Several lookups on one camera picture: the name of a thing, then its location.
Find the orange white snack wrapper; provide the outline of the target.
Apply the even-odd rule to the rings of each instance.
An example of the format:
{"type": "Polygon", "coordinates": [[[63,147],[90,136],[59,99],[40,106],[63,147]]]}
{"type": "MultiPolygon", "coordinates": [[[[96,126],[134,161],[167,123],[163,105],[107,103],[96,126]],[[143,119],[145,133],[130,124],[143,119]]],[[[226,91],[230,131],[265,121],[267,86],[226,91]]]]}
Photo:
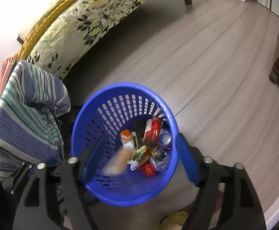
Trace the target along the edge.
{"type": "Polygon", "coordinates": [[[124,150],[134,150],[137,148],[137,138],[134,131],[125,129],[120,133],[120,140],[124,150]]]}

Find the mustard yellow blanket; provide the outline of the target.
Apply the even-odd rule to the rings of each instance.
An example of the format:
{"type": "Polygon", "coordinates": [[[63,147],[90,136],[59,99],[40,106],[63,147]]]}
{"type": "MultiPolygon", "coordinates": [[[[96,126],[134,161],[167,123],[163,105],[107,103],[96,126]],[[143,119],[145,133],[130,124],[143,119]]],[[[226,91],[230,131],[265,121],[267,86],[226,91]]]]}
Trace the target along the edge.
{"type": "Polygon", "coordinates": [[[29,31],[22,48],[18,51],[17,60],[26,59],[33,47],[55,19],[77,0],[56,0],[55,3],[40,17],[29,31]]]}

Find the green slipper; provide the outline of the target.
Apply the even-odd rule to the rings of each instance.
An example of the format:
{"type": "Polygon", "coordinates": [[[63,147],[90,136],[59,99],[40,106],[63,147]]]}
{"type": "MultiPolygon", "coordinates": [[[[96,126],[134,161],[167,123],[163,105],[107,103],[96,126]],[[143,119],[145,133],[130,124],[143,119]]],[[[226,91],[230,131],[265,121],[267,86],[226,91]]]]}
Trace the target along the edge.
{"type": "Polygon", "coordinates": [[[160,230],[181,230],[184,223],[186,222],[189,213],[187,211],[177,211],[169,214],[159,224],[158,229],[160,230]]]}

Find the gold silver snack bag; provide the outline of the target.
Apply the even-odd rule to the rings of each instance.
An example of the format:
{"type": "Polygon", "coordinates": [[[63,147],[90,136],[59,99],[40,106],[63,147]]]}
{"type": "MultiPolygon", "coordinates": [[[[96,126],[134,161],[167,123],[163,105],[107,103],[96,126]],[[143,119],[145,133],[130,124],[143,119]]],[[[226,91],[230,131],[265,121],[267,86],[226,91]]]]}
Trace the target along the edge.
{"type": "Polygon", "coordinates": [[[134,171],[139,166],[144,165],[150,158],[151,151],[148,146],[144,145],[137,149],[131,158],[130,161],[130,169],[131,171],[134,171]]]}

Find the striped blue green tablecloth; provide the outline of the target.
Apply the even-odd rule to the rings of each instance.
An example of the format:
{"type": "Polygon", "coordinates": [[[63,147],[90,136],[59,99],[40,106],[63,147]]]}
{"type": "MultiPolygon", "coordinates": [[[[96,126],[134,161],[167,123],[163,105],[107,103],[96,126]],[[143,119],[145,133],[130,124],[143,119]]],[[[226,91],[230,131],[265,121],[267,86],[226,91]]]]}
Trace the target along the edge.
{"type": "Polygon", "coordinates": [[[56,119],[70,111],[67,88],[56,76],[21,60],[0,98],[0,181],[22,163],[64,160],[56,119]]]}

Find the folded pink blanket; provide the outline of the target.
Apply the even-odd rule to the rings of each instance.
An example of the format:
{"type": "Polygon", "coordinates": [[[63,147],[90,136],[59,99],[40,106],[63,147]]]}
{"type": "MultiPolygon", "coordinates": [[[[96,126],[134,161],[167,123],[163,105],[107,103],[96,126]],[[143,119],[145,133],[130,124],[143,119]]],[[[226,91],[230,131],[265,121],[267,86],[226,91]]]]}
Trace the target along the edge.
{"type": "Polygon", "coordinates": [[[19,51],[17,51],[14,55],[10,56],[9,58],[7,58],[2,62],[0,68],[0,98],[5,89],[13,64],[15,63],[18,55],[19,55],[19,51]]]}

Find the red white paper box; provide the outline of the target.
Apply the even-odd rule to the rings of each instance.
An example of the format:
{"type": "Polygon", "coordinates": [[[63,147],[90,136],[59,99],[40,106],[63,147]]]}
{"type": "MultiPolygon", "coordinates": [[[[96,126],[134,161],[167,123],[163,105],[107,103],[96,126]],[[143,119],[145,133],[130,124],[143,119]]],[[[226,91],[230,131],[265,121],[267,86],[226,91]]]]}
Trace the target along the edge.
{"type": "Polygon", "coordinates": [[[159,134],[163,122],[158,117],[153,116],[146,121],[146,127],[144,131],[144,142],[157,145],[159,142],[159,134]]]}

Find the bed with floral sheet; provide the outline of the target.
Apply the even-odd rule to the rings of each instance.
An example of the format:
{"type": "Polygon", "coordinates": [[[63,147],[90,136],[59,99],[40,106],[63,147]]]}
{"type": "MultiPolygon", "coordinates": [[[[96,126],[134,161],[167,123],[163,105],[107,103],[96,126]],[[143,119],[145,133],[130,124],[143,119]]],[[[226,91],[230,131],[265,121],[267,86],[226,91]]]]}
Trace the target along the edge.
{"type": "Polygon", "coordinates": [[[77,0],[38,40],[26,60],[64,79],[114,26],[149,0],[77,0]]]}

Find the green gold wrapper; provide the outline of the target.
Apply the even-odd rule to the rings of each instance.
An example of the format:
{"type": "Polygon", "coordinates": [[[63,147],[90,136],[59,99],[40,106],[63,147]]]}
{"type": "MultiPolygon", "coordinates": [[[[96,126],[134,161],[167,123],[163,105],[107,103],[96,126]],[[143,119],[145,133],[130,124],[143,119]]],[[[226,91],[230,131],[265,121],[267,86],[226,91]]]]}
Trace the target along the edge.
{"type": "Polygon", "coordinates": [[[146,121],[144,121],[143,119],[134,119],[132,121],[132,126],[134,129],[134,132],[136,133],[138,144],[143,145],[146,121]]]}

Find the blue plastic waste basket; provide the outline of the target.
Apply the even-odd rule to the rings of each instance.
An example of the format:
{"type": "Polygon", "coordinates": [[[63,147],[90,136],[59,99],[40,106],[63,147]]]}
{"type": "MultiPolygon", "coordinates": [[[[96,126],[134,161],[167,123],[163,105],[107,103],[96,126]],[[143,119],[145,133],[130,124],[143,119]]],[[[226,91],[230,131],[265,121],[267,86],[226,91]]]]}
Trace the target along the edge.
{"type": "Polygon", "coordinates": [[[70,147],[73,156],[97,148],[85,188],[120,207],[160,194],[178,163],[174,140],[168,151],[160,147],[163,132],[176,136],[178,126],[167,104],[150,89],[118,83],[96,92],[76,118],[70,147]]]}

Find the crushed red soda can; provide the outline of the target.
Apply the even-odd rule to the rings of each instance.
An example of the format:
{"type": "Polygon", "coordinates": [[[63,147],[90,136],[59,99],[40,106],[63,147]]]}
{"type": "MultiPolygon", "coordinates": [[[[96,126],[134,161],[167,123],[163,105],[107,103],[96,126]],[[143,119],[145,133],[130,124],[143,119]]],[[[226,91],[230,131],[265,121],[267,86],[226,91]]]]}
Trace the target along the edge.
{"type": "Polygon", "coordinates": [[[159,145],[162,148],[170,149],[172,144],[172,135],[167,129],[161,129],[159,133],[159,145]]]}

